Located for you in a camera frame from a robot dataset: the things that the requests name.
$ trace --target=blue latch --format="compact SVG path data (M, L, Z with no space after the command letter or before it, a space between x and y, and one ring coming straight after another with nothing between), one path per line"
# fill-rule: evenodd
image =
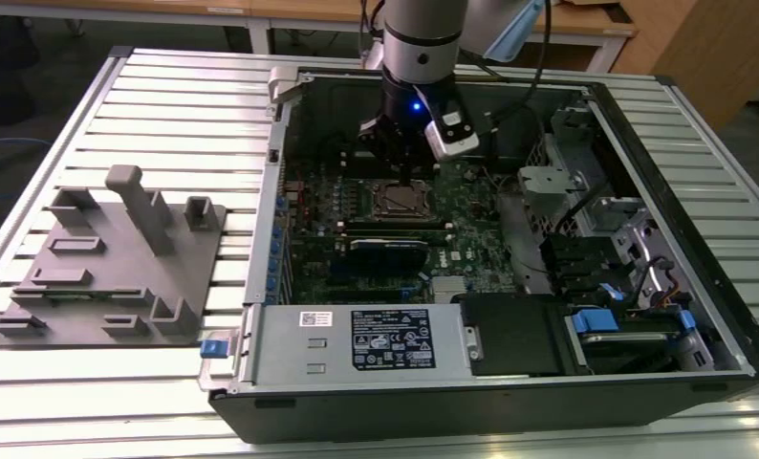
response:
M203 359L226 359L228 357L228 341L206 339L200 343L200 357Z
M584 309L571 316L578 333L619 332L620 326L610 309Z
M687 331L692 332L696 330L696 318L694 318L691 311L682 310L679 313L676 313L676 316L683 323L683 327Z
M611 284L599 284L603 289L608 292L611 297L618 301L623 301L626 299L626 295L618 289L615 289Z

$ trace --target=gray plastic peg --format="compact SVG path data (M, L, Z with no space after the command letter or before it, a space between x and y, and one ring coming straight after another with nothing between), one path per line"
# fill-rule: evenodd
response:
M152 206L149 195L140 184L143 171L136 165L116 164L107 174L107 188L119 193L127 214L137 227L155 255L173 251L172 240L164 230L160 214Z

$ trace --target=warning label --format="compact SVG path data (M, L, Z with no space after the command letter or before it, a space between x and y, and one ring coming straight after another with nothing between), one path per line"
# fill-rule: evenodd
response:
M351 318L358 370L435 368L427 309L354 311Z

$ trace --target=aluminum extrusion table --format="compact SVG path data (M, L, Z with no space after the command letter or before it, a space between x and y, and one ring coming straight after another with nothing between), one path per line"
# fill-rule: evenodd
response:
M113 164L137 164L144 186L160 188L167 202L208 194L231 210L203 329L238 326L268 148L267 80L276 65L356 68L358 62L141 49L107 60L0 230L0 312L55 223L43 209L53 188L101 186ZM759 319L759 188L679 89L650 76L548 75L608 85ZM117 199L103 188L95 194ZM698 406L642 427L252 446L210 407L199 368L196 348L0 351L0 457L602 458L688 451L759 457L759 395ZM231 367L214 365L214 373L228 376Z

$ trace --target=metal bracket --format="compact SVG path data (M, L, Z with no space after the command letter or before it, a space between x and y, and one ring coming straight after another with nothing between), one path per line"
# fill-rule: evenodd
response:
M464 339L467 342L467 355L471 361L483 360L482 340L479 339L479 329L476 327L464 327Z
M268 76L268 97L274 104L284 103L299 94L300 69L276 66Z
M616 231L628 219L643 208L639 198L600 198L592 203L592 217L595 230Z

